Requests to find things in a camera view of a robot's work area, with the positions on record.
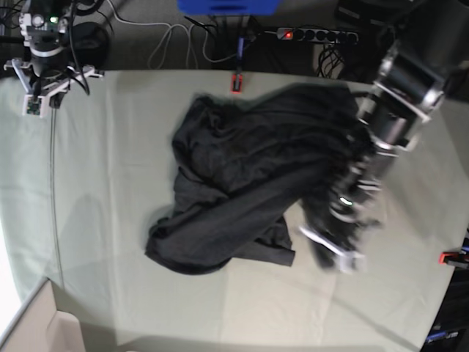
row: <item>white cable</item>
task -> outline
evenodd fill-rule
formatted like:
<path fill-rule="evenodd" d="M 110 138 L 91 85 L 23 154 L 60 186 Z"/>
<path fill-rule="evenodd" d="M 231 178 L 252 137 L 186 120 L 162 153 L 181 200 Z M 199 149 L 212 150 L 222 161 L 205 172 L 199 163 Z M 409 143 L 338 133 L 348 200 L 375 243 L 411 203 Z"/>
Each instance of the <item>white cable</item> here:
<path fill-rule="evenodd" d="M 157 47 L 155 48 L 155 50 L 153 50 L 153 52 L 150 54 L 150 56 L 147 60 L 147 67 L 149 69 L 152 68 L 151 67 L 151 61 L 152 61 L 153 56 L 156 55 L 156 53 L 158 52 L 158 50 L 160 50 L 161 46 L 163 45 L 164 41 L 166 40 L 166 44 L 164 45 L 164 48 L 163 48 L 163 57 L 161 58 L 160 63 L 158 64 L 158 66 L 156 68 L 159 70 L 163 67 L 164 62 L 166 61 L 166 53 L 168 51 L 168 46 L 169 46 L 169 42 L 171 40 L 172 31 L 173 31 L 174 28 L 177 28 L 177 27 L 183 28 L 186 35 L 187 35 L 187 37 L 188 37 L 188 50 L 187 50 L 187 54 L 185 56 L 185 67 L 189 68 L 189 59 L 190 59 L 190 55 L 191 55 L 191 52 L 192 52 L 194 62 L 196 64 L 196 68 L 199 68 L 199 63 L 197 62 L 196 52 L 194 51 L 194 49 L 192 47 L 191 32 L 192 32 L 192 29 L 193 29 L 194 25 L 191 25 L 188 29 L 186 26 L 184 26 L 182 24 L 173 24 L 173 25 L 171 25 L 171 24 L 166 23 L 166 22 L 140 23 L 140 22 L 127 21 L 127 20 L 124 20 L 123 18 L 121 18 L 119 16 L 119 13 L 117 13 L 116 7 L 114 7 L 114 4 L 112 3 L 111 0 L 107 0 L 107 2 L 108 2 L 109 6 L 112 9 L 114 17 L 120 23 L 130 24 L 130 25 L 133 25 L 133 26 L 165 26 L 165 27 L 168 28 L 166 30 L 166 32 L 163 34 L 163 37 L 161 38 L 161 41 L 158 43 Z"/>
<path fill-rule="evenodd" d="M 189 59 L 190 59 L 190 56 L 191 56 L 191 52 L 193 54 L 194 61 L 196 63 L 196 67 L 199 66 L 199 63 L 197 62 L 197 58 L 196 58 L 196 53 L 192 48 L 192 42 L 191 42 L 191 32 L 192 32 L 193 25 L 190 27 L 190 29 L 188 29 L 186 26 L 177 23 L 177 24 L 173 24 L 172 26 L 170 26 L 166 30 L 165 34 L 163 35 L 163 38 L 161 38 L 161 40 L 158 43 L 157 47 L 150 54 L 150 56 L 147 60 L 147 67 L 149 69 L 152 69 L 151 64 L 152 64 L 153 56 L 156 55 L 156 53 L 160 50 L 161 46 L 163 45 L 164 41 L 166 40 L 166 44 L 164 45 L 164 49 L 163 49 L 163 57 L 161 57 L 160 63 L 158 64 L 156 69 L 159 70 L 163 67 L 164 62 L 166 61 L 166 52 L 168 50 L 169 42 L 171 41 L 172 32 L 173 32 L 173 29 L 175 29 L 175 28 L 182 28 L 184 30 L 184 32 L 186 33 L 187 37 L 188 37 L 188 50 L 187 50 L 187 53 L 185 55 L 185 66 L 186 66 L 186 68 L 189 68 Z"/>
<path fill-rule="evenodd" d="M 107 0 L 107 1 L 108 1 L 109 6 L 112 9 L 112 12 L 114 13 L 114 17 L 120 23 L 132 24 L 134 26 L 166 26 L 166 27 L 171 27 L 171 24 L 165 23 L 165 22 L 139 23 L 139 22 L 132 22 L 132 21 L 124 20 L 124 19 L 120 18 L 119 14 L 117 13 L 117 10 L 114 7 L 114 5 L 112 4 L 111 0 Z"/>
<path fill-rule="evenodd" d="M 220 62 L 225 62 L 225 61 L 228 61 L 228 60 L 232 59 L 233 57 L 236 57 L 236 54 L 232 54 L 232 55 L 227 56 L 223 59 L 212 60 L 211 58 L 208 57 L 207 53 L 205 52 L 205 48 L 207 47 L 207 41 L 208 41 L 208 29 L 206 29 L 206 31 L 205 31 L 204 45 L 202 46 L 202 54 L 204 55 L 204 58 L 208 62 L 212 62 L 213 64 L 218 64 Z"/>

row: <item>metal bracket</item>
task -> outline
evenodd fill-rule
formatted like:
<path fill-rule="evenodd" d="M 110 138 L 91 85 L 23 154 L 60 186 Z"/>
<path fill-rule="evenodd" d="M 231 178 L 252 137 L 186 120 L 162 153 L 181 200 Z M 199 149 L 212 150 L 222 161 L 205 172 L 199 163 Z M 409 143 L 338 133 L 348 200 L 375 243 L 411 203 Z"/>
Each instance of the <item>metal bracket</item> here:
<path fill-rule="evenodd" d="M 48 113 L 51 98 L 59 93 L 66 93 L 73 82 L 83 82 L 84 78 L 102 78 L 104 74 L 97 71 L 93 66 L 83 67 L 83 76 L 76 71 L 73 67 L 68 67 L 69 70 L 73 71 L 74 79 L 62 79 L 61 81 L 52 82 L 42 88 L 41 93 L 35 97 L 33 96 L 33 89 L 29 84 L 29 79 L 23 70 L 29 69 L 32 66 L 31 62 L 23 62 L 20 59 L 13 59 L 8 61 L 4 65 L 4 69 L 13 68 L 16 75 L 19 77 L 23 88 L 26 91 L 23 102 L 23 115 L 34 115 L 38 117 L 44 117 Z"/>

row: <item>cable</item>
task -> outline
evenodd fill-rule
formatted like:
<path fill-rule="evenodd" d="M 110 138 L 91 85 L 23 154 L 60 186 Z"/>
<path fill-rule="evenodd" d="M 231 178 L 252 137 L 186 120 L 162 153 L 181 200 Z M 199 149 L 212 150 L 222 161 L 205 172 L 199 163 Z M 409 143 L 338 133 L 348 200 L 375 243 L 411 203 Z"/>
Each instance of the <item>cable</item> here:
<path fill-rule="evenodd" d="M 83 83 L 81 83 L 78 79 L 73 76 L 74 73 L 75 70 L 71 66 L 67 67 L 67 69 L 65 69 L 64 71 L 64 74 L 68 77 L 69 80 L 75 81 L 82 88 L 83 91 L 86 91 L 86 87 L 83 85 Z"/>
<path fill-rule="evenodd" d="M 161 61 L 160 61 L 160 63 L 158 64 L 158 66 L 156 68 L 160 69 L 160 68 L 163 67 L 164 62 L 166 60 L 166 53 L 167 53 L 167 50 L 168 50 L 169 41 L 171 40 L 172 31 L 173 31 L 173 29 L 178 28 L 178 27 L 183 28 L 185 30 L 185 33 L 186 33 L 187 37 L 188 37 L 188 50 L 187 50 L 187 54 L 186 54 L 186 57 L 185 57 L 185 66 L 186 66 L 186 68 L 189 68 L 189 59 L 190 59 L 191 52 L 193 54 L 193 58 L 194 58 L 194 62 L 196 64 L 196 68 L 199 68 L 199 63 L 197 62 L 197 56 L 196 56 L 196 53 L 195 53 L 195 51 L 192 47 L 191 32 L 192 32 L 192 29 L 195 26 L 194 23 L 191 26 L 189 26 L 189 29 L 188 29 L 186 26 L 184 26 L 182 24 L 178 24 L 178 23 L 171 25 L 171 24 L 166 23 L 166 22 L 152 22 L 152 23 L 132 22 L 132 21 L 125 20 L 125 19 L 123 19 L 119 16 L 119 13 L 117 12 L 116 7 L 114 6 L 114 4 L 112 3 L 111 0 L 107 0 L 107 2 L 108 2 L 109 6 L 112 9 L 114 17 L 120 23 L 130 24 L 130 25 L 133 25 L 133 26 L 165 26 L 165 27 L 167 27 L 167 30 L 163 34 L 163 37 L 161 38 L 160 42 L 158 43 L 156 48 L 153 50 L 153 52 L 150 54 L 150 56 L 147 60 L 147 67 L 148 68 L 150 68 L 150 69 L 152 68 L 151 61 L 153 59 L 153 56 L 156 55 L 156 53 L 160 50 L 161 46 L 166 41 L 166 43 L 164 44 L 164 47 L 163 47 L 163 57 L 161 58 Z"/>
<path fill-rule="evenodd" d="M 323 45 L 323 50 L 317 58 L 316 76 L 332 78 L 334 69 L 343 62 L 344 60 L 335 45 L 329 45 L 328 47 Z"/>
<path fill-rule="evenodd" d="M 173 29 L 175 28 L 182 28 L 184 29 L 185 33 L 187 34 L 188 36 L 188 50 L 187 50 L 187 54 L 185 56 L 185 66 L 187 68 L 189 68 L 189 58 L 191 56 L 191 52 L 193 54 L 193 57 L 194 57 L 194 60 L 196 62 L 196 67 L 199 66 L 198 62 L 197 62 L 197 57 L 195 55 L 195 52 L 193 51 L 193 48 L 192 48 L 192 38 L 191 38 L 191 32 L 192 32 L 192 29 L 194 28 L 194 24 L 191 24 L 191 26 L 189 27 L 189 29 L 182 25 L 182 24 L 173 24 L 172 26 L 170 26 L 165 34 L 163 35 L 163 38 L 161 38 L 160 42 L 158 43 L 157 47 L 155 48 L 155 50 L 153 50 L 153 52 L 150 54 L 148 60 L 147 60 L 147 67 L 149 69 L 152 69 L 152 65 L 151 65 L 151 61 L 153 59 L 153 56 L 156 55 L 156 53 L 160 50 L 161 46 L 163 45 L 164 41 L 166 40 L 166 44 L 164 45 L 164 48 L 163 48 L 163 57 L 161 58 L 160 60 L 160 63 L 158 64 L 158 66 L 156 67 L 157 70 L 161 69 L 164 65 L 164 62 L 166 60 L 166 52 L 167 52 L 167 49 L 168 49 L 168 46 L 169 46 L 169 42 L 171 40 L 171 36 L 172 36 L 172 31 Z"/>
<path fill-rule="evenodd" d="M 1 6 L 0 9 L 8 10 L 8 11 L 6 11 L 6 13 L 0 18 L 0 24 L 4 25 L 8 29 L 18 28 L 20 25 L 13 23 L 12 17 L 16 15 L 17 13 L 21 12 L 21 9 L 17 9 L 16 7 L 19 6 L 19 4 L 23 1 L 24 0 L 19 0 L 15 2 L 12 6 Z M 12 23 L 11 26 L 7 24 L 8 21 L 11 21 Z"/>
<path fill-rule="evenodd" d="M 86 77 L 83 74 L 82 66 L 80 66 L 80 63 L 78 62 L 78 58 L 75 52 L 75 45 L 73 42 L 73 20 L 75 20 L 75 11 L 76 11 L 76 0 L 72 0 L 72 5 L 70 8 L 70 21 L 68 22 L 68 32 L 69 32 L 68 36 L 70 38 L 70 49 L 72 51 L 73 61 L 75 62 L 76 69 L 78 70 L 81 78 L 83 79 L 85 93 L 86 95 L 89 95 L 88 81 L 86 80 Z"/>
<path fill-rule="evenodd" d="M 112 23 L 110 22 L 109 17 L 106 16 L 106 15 L 104 15 L 104 14 L 103 14 L 101 11 L 99 11 L 99 10 L 96 10 L 96 12 L 99 13 L 100 15 L 102 15 L 102 16 L 105 18 L 107 24 L 109 25 L 109 29 L 110 29 L 111 32 L 112 32 L 112 35 L 116 35 L 116 32 L 114 31 L 114 27 L 112 26 Z"/>
<path fill-rule="evenodd" d="M 87 16 L 91 15 L 92 13 L 95 13 L 100 9 L 100 7 L 103 5 L 104 0 L 96 0 L 96 2 L 89 8 L 82 10 L 79 8 L 76 8 L 76 15 L 77 16 Z"/>
<path fill-rule="evenodd" d="M 264 34 L 272 34 L 272 35 L 277 36 L 277 32 L 265 31 L 264 27 L 259 23 L 259 21 L 254 16 L 252 16 L 250 18 L 249 23 L 251 23 L 251 31 L 254 32 L 254 35 L 256 36 L 256 38 L 261 37 Z M 282 63 L 282 61 L 278 57 L 276 51 L 273 50 L 273 47 L 271 46 L 271 44 L 269 44 L 269 43 L 266 43 L 266 44 L 267 45 L 265 45 L 265 49 L 264 49 L 263 53 L 265 54 L 267 60 L 269 61 L 270 65 L 272 66 L 272 68 L 276 72 L 290 74 L 290 71 Z"/>
<path fill-rule="evenodd" d="M 209 34 L 214 40 L 217 40 L 216 36 L 215 36 L 211 31 L 208 30 L 209 27 L 212 27 L 212 28 L 215 28 L 215 29 L 216 29 L 216 28 L 217 28 L 216 26 L 214 26 L 213 24 L 203 24 L 203 23 L 200 23 L 200 22 L 198 22 L 198 21 L 196 21 L 196 20 L 194 20 L 194 19 L 192 19 L 192 18 L 190 18 L 190 17 L 188 17 L 188 16 L 184 16 L 184 18 L 185 18 L 186 20 L 188 20 L 189 22 L 191 22 L 193 25 L 205 29 L 205 30 L 208 32 L 208 34 Z"/>
<path fill-rule="evenodd" d="M 171 24 L 169 23 L 164 23 L 164 22 L 153 22 L 153 23 L 139 23 L 139 22 L 132 22 L 132 21 L 127 21 L 127 20 L 124 20 L 122 19 L 119 14 L 117 13 L 117 10 L 116 10 L 116 7 L 114 7 L 114 5 L 112 4 L 111 0 L 107 0 L 109 6 L 111 7 L 112 9 L 112 12 L 114 14 L 114 17 L 116 18 L 116 20 L 120 23 L 124 23 L 124 24 L 131 24 L 131 25 L 134 25 L 134 26 L 166 26 L 166 27 L 171 27 Z"/>
<path fill-rule="evenodd" d="M 212 60 L 211 58 L 208 57 L 207 53 L 206 53 L 206 47 L 207 47 L 207 41 L 208 41 L 208 33 L 205 32 L 205 39 L 204 39 L 204 45 L 202 46 L 202 55 L 204 56 L 204 58 L 208 61 L 208 62 L 211 62 L 213 64 L 219 64 L 220 62 L 225 62 L 225 61 L 228 61 L 234 57 L 236 57 L 236 53 L 232 54 L 232 55 L 229 55 L 227 57 L 224 57 L 223 59 L 217 59 L 217 60 Z"/>

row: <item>blue box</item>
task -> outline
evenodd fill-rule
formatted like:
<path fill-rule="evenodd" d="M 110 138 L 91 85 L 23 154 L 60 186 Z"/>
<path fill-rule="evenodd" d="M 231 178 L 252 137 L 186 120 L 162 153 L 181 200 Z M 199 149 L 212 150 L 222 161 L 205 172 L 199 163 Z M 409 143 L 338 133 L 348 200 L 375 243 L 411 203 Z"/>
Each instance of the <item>blue box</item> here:
<path fill-rule="evenodd" d="M 188 15 L 272 15 L 280 0 L 178 0 Z"/>

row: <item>red clamp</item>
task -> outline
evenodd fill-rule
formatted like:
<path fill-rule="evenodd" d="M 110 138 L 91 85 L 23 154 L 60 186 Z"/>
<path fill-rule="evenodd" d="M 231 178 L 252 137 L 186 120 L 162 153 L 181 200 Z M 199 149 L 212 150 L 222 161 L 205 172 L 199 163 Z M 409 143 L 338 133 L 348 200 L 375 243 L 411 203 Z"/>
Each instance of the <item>red clamp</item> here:
<path fill-rule="evenodd" d="M 241 93 L 241 86 L 243 85 L 243 75 L 241 73 L 233 73 L 232 76 L 232 93 Z"/>
<path fill-rule="evenodd" d="M 469 269 L 469 255 L 459 252 L 443 252 L 440 255 L 440 264 Z"/>

